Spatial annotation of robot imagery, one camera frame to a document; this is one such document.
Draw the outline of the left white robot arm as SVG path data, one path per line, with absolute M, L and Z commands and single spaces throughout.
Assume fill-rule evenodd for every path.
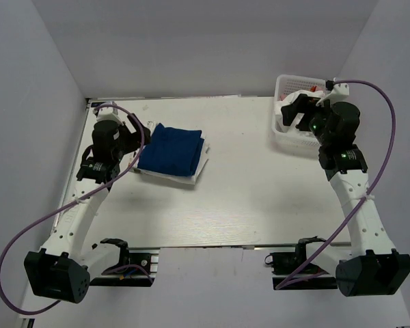
M 37 252 L 29 252 L 24 267 L 34 295 L 80 303 L 90 283 L 106 270 L 125 272 L 131 264 L 128 244 L 118 238 L 104 238 L 84 251 L 83 242 L 108 196 L 120 177 L 123 157 L 139 152 L 150 143 L 150 131 L 135 115 L 128 120 L 135 132 L 116 115 L 99 119 L 92 131 L 92 144 L 81 158 L 72 207 L 65 210 L 52 235 Z

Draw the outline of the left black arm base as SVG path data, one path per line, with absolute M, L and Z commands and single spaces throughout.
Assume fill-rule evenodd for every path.
M 156 278 L 160 249 L 130 248 L 119 238 L 105 238 L 92 249 L 112 247 L 114 263 L 102 269 L 92 278 L 90 286 L 104 287 L 151 287 Z

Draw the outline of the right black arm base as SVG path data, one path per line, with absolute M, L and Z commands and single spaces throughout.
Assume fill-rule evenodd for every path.
M 275 290 L 285 278 L 307 259 L 306 245 L 324 243 L 325 239 L 315 237 L 298 241 L 292 251 L 275 251 L 264 258 L 266 267 L 272 268 L 273 289 Z M 293 279 L 298 281 L 284 286 L 282 290 L 336 290 L 336 279 L 315 264 L 308 264 Z

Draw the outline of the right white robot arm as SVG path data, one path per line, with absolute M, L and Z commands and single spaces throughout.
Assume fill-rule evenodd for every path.
M 326 240 L 301 239 L 295 249 L 296 268 L 277 289 L 295 284 L 300 272 L 319 267 L 336 279 L 346 297 L 393 295 L 410 274 L 410 255 L 400 254 L 381 222 L 368 181 L 368 166 L 355 144 L 359 109 L 349 102 L 331 103 L 319 93 L 294 92 L 285 97 L 282 124 L 311 132 L 320 144 L 318 160 L 335 191 L 343 223 Z

